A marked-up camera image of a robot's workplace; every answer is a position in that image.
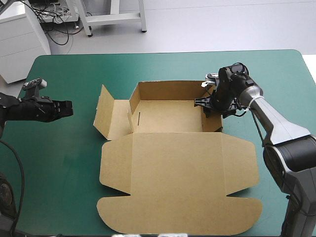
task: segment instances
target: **green table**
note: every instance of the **green table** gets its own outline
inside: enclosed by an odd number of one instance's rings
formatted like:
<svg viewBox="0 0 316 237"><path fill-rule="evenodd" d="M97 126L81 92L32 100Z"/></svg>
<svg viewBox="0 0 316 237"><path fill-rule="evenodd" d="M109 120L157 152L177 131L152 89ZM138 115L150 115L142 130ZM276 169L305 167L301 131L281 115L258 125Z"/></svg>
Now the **green table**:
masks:
<svg viewBox="0 0 316 237"><path fill-rule="evenodd" d="M142 80L203 80L222 66L243 62L264 90L265 98L286 118L316 134L316 86L301 54L294 50L56 55L36 59L28 80L42 77L41 95L72 100L75 115L52 123L9 121L3 140L13 145L26 174L18 228L38 235L110 235L101 220L98 199L124 195L99 183L105 138L93 127L95 108L105 84L116 99L127 99ZM279 235L287 200L262 159L251 114L224 120L224 132L253 142L260 183L236 196L259 198L263 212L244 236ZM13 154L0 146L0 170L12 183L16 200L20 173Z"/></svg>

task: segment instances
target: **box lid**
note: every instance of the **box lid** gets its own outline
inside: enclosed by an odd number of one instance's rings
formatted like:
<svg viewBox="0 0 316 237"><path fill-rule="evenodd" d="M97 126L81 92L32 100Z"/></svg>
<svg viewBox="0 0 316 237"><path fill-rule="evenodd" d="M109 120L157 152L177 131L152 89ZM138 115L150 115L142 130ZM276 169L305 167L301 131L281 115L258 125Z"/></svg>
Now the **box lid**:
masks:
<svg viewBox="0 0 316 237"><path fill-rule="evenodd" d="M102 220L120 233L235 235L259 218L254 198L227 195L258 183L254 145L214 132L133 133L102 148Z"/></svg>

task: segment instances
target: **white drawer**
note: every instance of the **white drawer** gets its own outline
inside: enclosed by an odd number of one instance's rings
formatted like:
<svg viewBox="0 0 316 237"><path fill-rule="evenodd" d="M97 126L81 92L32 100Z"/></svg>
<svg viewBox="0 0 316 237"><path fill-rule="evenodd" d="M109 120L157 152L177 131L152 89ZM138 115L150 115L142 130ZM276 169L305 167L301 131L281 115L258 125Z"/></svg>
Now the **white drawer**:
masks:
<svg viewBox="0 0 316 237"><path fill-rule="evenodd" d="M24 35L33 32L30 22L26 17L13 21L0 23L0 40Z"/></svg>
<svg viewBox="0 0 316 237"><path fill-rule="evenodd" d="M34 32L5 40L0 40L0 57L25 51L31 48L36 48L39 46L41 46L41 43Z"/></svg>
<svg viewBox="0 0 316 237"><path fill-rule="evenodd" d="M25 79L34 60L45 54L43 47L37 47L0 57L0 75L7 83Z"/></svg>

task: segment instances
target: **white floor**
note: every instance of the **white floor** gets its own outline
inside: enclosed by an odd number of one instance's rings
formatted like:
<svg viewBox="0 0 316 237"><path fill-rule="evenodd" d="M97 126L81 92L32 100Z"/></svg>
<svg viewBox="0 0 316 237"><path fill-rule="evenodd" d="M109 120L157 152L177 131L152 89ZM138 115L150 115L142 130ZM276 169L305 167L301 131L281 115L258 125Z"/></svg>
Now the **white floor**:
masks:
<svg viewBox="0 0 316 237"><path fill-rule="evenodd" d="M316 0L144 2L146 33L141 33L139 23L93 27L91 38L81 31L65 46L50 41L52 54L296 49L307 55L304 59L316 80ZM85 4L93 15L111 6L108 0ZM121 0L120 10L138 10L138 0ZM62 33L52 35L60 43L66 40ZM17 96L21 84L0 81L0 92Z"/></svg>

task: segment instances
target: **unfolded cardboard box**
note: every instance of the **unfolded cardboard box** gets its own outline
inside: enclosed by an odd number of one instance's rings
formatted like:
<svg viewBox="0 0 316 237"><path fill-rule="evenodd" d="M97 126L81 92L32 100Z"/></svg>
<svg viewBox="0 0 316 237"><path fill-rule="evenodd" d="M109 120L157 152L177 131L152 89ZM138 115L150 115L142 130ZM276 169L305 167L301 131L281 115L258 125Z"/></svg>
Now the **unfolded cardboard box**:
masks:
<svg viewBox="0 0 316 237"><path fill-rule="evenodd" d="M110 228L235 235L258 220L260 200L227 196L258 183L254 145L218 132L221 116L194 107L200 85L140 82L129 100L102 86L94 126L112 141L102 147L100 182L129 194L98 201Z"/></svg>

